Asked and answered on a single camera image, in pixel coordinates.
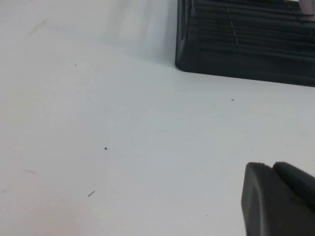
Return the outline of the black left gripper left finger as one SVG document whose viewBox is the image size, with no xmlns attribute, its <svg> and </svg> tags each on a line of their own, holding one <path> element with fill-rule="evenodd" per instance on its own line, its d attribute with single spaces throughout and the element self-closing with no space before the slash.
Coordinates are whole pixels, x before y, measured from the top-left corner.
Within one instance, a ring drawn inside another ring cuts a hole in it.
<svg viewBox="0 0 315 236">
<path fill-rule="evenodd" d="M 248 236 L 313 236 L 315 208 L 309 208 L 263 163 L 246 165 L 241 207 Z"/>
</svg>

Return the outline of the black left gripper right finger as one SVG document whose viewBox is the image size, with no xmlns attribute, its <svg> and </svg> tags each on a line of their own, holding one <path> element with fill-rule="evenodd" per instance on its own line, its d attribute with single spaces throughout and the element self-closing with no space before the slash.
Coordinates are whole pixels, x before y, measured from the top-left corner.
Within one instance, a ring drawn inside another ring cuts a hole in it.
<svg viewBox="0 0 315 236">
<path fill-rule="evenodd" d="M 314 176 L 286 162 L 276 162 L 273 170 L 309 208 L 315 207 Z"/>
</svg>

